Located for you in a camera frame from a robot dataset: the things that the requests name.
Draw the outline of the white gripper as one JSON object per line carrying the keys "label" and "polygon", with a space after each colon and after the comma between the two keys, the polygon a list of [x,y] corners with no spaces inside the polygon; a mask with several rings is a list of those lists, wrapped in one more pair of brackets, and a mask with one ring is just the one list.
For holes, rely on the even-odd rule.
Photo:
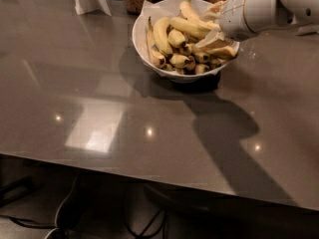
{"label": "white gripper", "polygon": [[278,26],[277,11],[277,0],[218,1],[204,10],[199,19],[207,22],[220,18],[222,31],[210,31],[195,46],[199,49],[221,48],[229,45],[231,39],[244,41],[255,37],[262,31]]}

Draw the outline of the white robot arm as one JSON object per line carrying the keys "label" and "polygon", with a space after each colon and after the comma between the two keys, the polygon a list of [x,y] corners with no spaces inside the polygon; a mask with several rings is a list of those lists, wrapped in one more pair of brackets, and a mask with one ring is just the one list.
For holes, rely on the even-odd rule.
{"label": "white robot arm", "polygon": [[220,11],[224,36],[244,41],[270,29],[319,24],[319,0],[227,0]]}

